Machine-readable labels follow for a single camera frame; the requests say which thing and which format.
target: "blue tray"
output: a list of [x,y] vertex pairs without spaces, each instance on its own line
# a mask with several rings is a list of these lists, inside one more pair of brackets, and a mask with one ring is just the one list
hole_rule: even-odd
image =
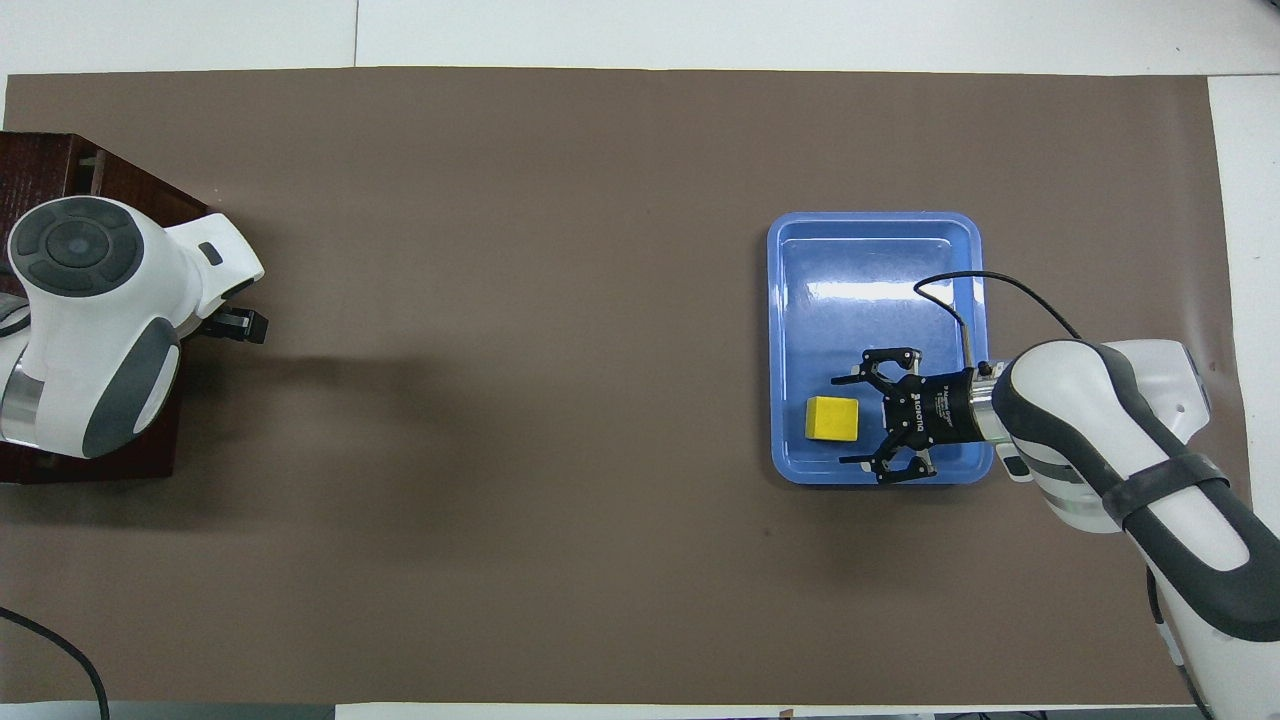
[[[920,373],[964,368],[960,328],[945,310],[911,292],[922,278],[982,268],[982,238],[957,213],[790,213],[769,228],[769,410],[773,464],[800,484],[877,484],[841,455],[872,452],[884,439],[881,396],[867,384],[836,387],[869,347],[916,347]],[[929,286],[951,299],[969,324],[974,356],[987,357],[987,311],[982,281]],[[881,372],[895,378],[896,365]],[[814,395],[856,397],[854,443],[808,439],[805,401]],[[931,450],[938,474],[909,484],[957,484],[991,469],[987,443]],[[905,466],[902,451],[893,468]]]

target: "black cable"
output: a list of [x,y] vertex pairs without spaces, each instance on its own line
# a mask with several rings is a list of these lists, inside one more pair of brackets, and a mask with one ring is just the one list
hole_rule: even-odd
[[1006,275],[1004,273],[993,273],[991,270],[955,270],[951,273],[940,273],[937,275],[929,275],[923,281],[915,283],[915,286],[911,287],[911,290],[914,290],[915,293],[919,295],[920,297],[946,310],[947,314],[955,318],[956,323],[960,324],[960,340],[961,342],[964,342],[965,364],[969,365],[970,368],[973,366],[974,359],[973,359],[973,348],[969,345],[969,325],[965,324],[964,318],[960,316],[960,313],[957,313],[955,307],[943,302],[937,296],[924,292],[923,290],[924,286],[929,283],[936,283],[938,281],[950,281],[955,278],[991,278],[993,281],[1006,282],[1016,287],[1018,290],[1025,292],[1028,297],[1038,302],[1039,306],[1047,310],[1050,315],[1053,315],[1053,319],[1057,320],[1057,324],[1062,325],[1062,329],[1065,329],[1068,334],[1070,334],[1075,340],[1080,340],[1080,333],[1075,332],[1075,328],[1071,327],[1071,323],[1066,322],[1066,318],[1064,318],[1061,313],[1055,310],[1053,306],[1050,305],[1047,300],[1041,297],[1039,293],[1037,293],[1034,290],[1023,284],[1023,282],[1019,281],[1018,278]]
[[31,327],[31,315],[29,314],[26,318],[22,318],[20,320],[18,320],[17,323],[14,323],[12,325],[5,325],[5,327],[0,328],[0,337],[9,337],[13,333],[15,333],[15,332],[18,332],[18,331],[20,331],[23,328],[28,328],[28,327]]
[[[1147,568],[1147,605],[1151,606],[1151,619],[1156,621],[1156,628],[1160,630],[1160,635],[1166,638],[1165,642],[1172,642],[1172,635],[1166,635],[1169,628],[1165,625],[1165,614],[1160,610],[1160,593],[1156,591],[1156,574]],[[1170,647],[1170,655],[1172,656],[1174,647]],[[1192,702],[1196,703],[1196,708],[1201,711],[1204,720],[1213,720],[1213,714],[1210,711],[1208,706],[1204,705],[1204,698],[1199,696],[1196,689],[1196,683],[1192,680],[1190,673],[1187,671],[1187,665],[1178,662],[1176,656],[1174,660],[1174,666],[1178,667],[1178,674],[1183,676],[1183,683],[1187,685],[1187,693],[1192,696]]]
[[88,675],[88,682],[93,684],[93,697],[97,698],[99,717],[102,720],[110,720],[111,710],[106,705],[106,688],[102,687],[102,678],[97,675],[97,669],[93,667],[93,664],[90,662],[88,657],[81,652],[78,647],[73,646],[70,641],[32,620],[31,618],[19,615],[8,607],[0,607],[0,618],[4,618],[15,625],[27,628],[32,633],[36,633],[46,641],[56,644],[63,650],[63,652],[70,655],[76,662],[79,662],[81,667],[84,669],[84,674]]

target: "table surface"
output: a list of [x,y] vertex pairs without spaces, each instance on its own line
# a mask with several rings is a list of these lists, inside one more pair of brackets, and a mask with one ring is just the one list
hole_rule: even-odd
[[1280,400],[1271,383],[1280,370],[1271,331],[1280,251],[1268,242],[1280,223],[1280,12],[1262,0],[795,8],[246,0],[215,14],[200,0],[178,0],[163,8],[6,3],[0,83],[17,73],[388,64],[1211,76],[1254,505],[1280,528],[1280,482],[1268,473],[1280,462],[1280,429],[1266,413]]

